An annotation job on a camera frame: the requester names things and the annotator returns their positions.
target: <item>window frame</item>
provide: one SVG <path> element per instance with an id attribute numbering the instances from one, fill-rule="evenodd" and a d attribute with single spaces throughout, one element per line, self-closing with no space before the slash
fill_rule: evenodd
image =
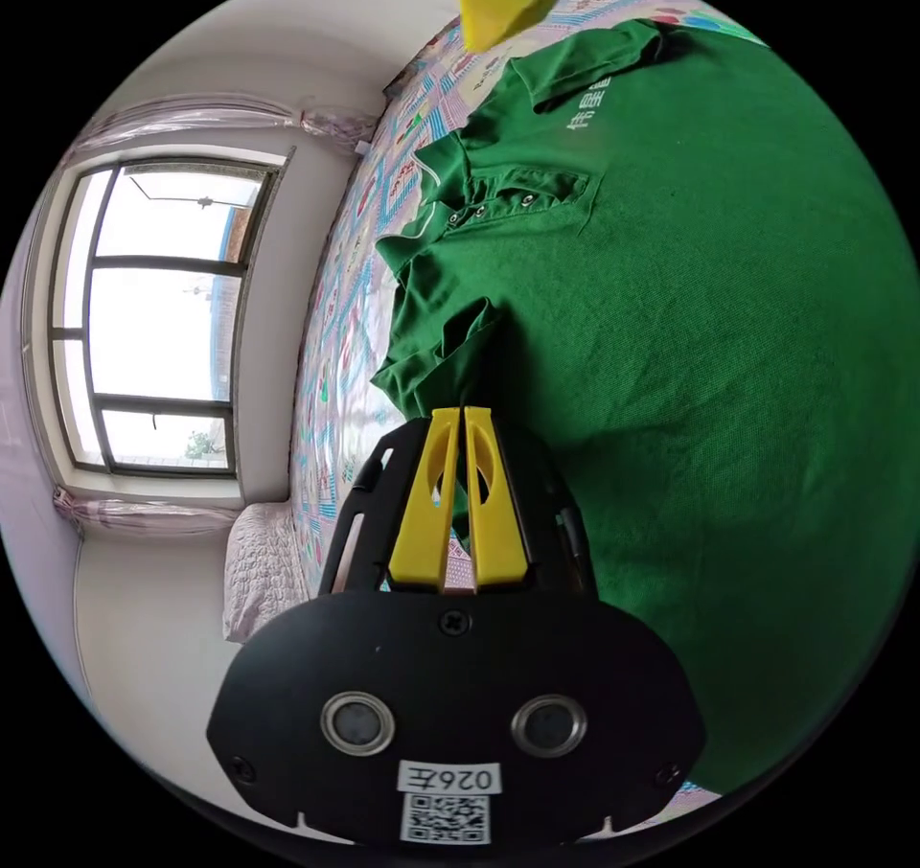
<path id="1" fill-rule="evenodd" d="M 249 220 L 243 234 L 240 259 L 238 262 L 222 262 L 211 259 L 194 259 L 162 255 L 143 256 L 100 256 L 97 254 L 100 236 L 102 234 L 105 214 L 108 209 L 115 183 L 123 173 L 123 169 L 135 166 L 156 165 L 190 165 L 190 166 L 223 166 L 230 169 L 251 169 L 262 174 L 262 184 L 256 200 L 250 211 Z M 242 310 L 245 300 L 245 283 L 248 277 L 254 249 L 262 230 L 265 216 L 275 189 L 280 180 L 284 167 L 258 160 L 249 160 L 233 156 L 216 156 L 207 154 L 169 153 L 131 156 L 120 155 L 105 162 L 99 162 L 88 168 L 78 170 L 68 191 L 63 216 L 57 227 L 57 237 L 54 243 L 54 254 L 51 259 L 50 286 L 47 301 L 45 331 L 47 334 L 48 369 L 51 374 L 52 390 L 55 402 L 57 425 L 64 447 L 67 451 L 73 469 L 93 472 L 96 474 L 116 475 L 131 478 L 155 479 L 185 479 L 185 480 L 231 480 L 239 481 L 237 467 L 236 437 L 235 437 L 235 401 L 237 383 L 237 361 L 240 351 L 240 330 L 242 326 Z M 83 277 L 82 303 L 80 311 L 79 329 L 63 327 L 55 322 L 55 303 L 58 295 L 58 284 L 66 283 L 66 271 L 61 278 L 62 260 L 69 259 L 71 253 L 63 251 L 67 225 L 71 218 L 74 202 L 83 179 L 100 172 L 111 171 L 96 214 L 93 231 L 89 243 L 89 253 L 86 259 L 85 274 Z M 181 270 L 190 274 L 210 274 L 223 277 L 236 277 L 240 279 L 240 292 L 237 297 L 233 319 L 233 343 L 230 349 L 230 379 L 228 401 L 209 400 L 184 400 L 168 399 L 156 396 L 126 396 L 112 393 L 96 392 L 93 387 L 92 357 L 90 354 L 91 335 L 89 322 L 89 306 L 92 296 L 93 273 L 96 269 L 106 270 L 112 268 L 140 268 L 159 270 Z M 77 458 L 74 444 L 71 440 L 70 430 L 64 418 L 64 406 L 61 391 L 67 387 L 66 378 L 61 378 L 55 361 L 55 345 L 62 341 L 80 341 L 83 349 L 83 372 L 86 392 L 89 398 L 93 424 L 99 440 L 100 453 L 103 464 L 87 463 Z M 66 388 L 67 397 L 71 401 L 69 387 Z M 103 419 L 103 411 L 134 411 L 152 415 L 185 415 L 201 416 L 212 420 L 223 421 L 224 448 L 226 450 L 227 468 L 194 468 L 182 466 L 147 466 L 143 464 L 118 462 L 108 441 L 107 431 Z"/>

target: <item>screw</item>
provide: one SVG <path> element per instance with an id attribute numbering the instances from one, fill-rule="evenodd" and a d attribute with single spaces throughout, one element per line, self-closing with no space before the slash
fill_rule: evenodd
<path id="1" fill-rule="evenodd" d="M 655 773 L 655 784 L 659 788 L 667 788 L 669 785 L 672 785 L 680 775 L 680 767 L 674 763 L 669 763 L 668 765 L 663 765 L 658 772 Z"/>
<path id="2" fill-rule="evenodd" d="M 450 609 L 442 614 L 438 625 L 445 635 L 456 638 L 470 630 L 470 616 L 462 609 Z"/>
<path id="3" fill-rule="evenodd" d="M 242 756 L 235 756 L 230 761 L 230 768 L 233 769 L 237 781 L 245 785 L 252 785 L 256 781 L 256 770 Z"/>

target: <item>green polo shirt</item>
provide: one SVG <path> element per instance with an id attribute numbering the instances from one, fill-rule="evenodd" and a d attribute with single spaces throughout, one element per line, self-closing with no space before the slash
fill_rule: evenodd
<path id="1" fill-rule="evenodd" d="M 512 60 L 417 157 L 418 216 L 378 243 L 399 287 L 374 382 L 408 418 L 484 404 L 549 443 L 602 599 L 693 684 L 693 781 L 729 792 L 820 726 L 909 578 L 897 216 L 774 52 L 645 21 Z"/>

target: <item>tree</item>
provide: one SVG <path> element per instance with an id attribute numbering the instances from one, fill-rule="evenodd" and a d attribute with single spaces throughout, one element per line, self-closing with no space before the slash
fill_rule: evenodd
<path id="1" fill-rule="evenodd" d="M 186 459 L 200 459 L 209 453 L 219 453 L 220 448 L 211 434 L 197 430 L 190 438 L 189 444 L 185 447 Z"/>

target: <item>bedsheet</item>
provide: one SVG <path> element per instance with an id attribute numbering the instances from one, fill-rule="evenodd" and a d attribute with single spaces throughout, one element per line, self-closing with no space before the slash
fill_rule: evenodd
<path id="1" fill-rule="evenodd" d="M 758 40 L 700 0 L 560 0 L 539 25 L 487 54 L 466 53 L 459 22 L 448 24 L 387 87 L 390 104 L 345 195 L 317 272 L 297 381 L 290 503 L 311 596 L 353 477 L 380 437 L 403 423 L 369 380 L 387 351 L 396 290 L 375 241 L 399 233 L 414 216 L 419 174 L 411 153 L 463 126 L 509 58 L 583 28 L 612 28 L 630 18 Z M 450 543 L 448 585 L 472 586 L 470 560 L 456 539 Z M 714 797 L 687 785 L 650 823 Z"/>

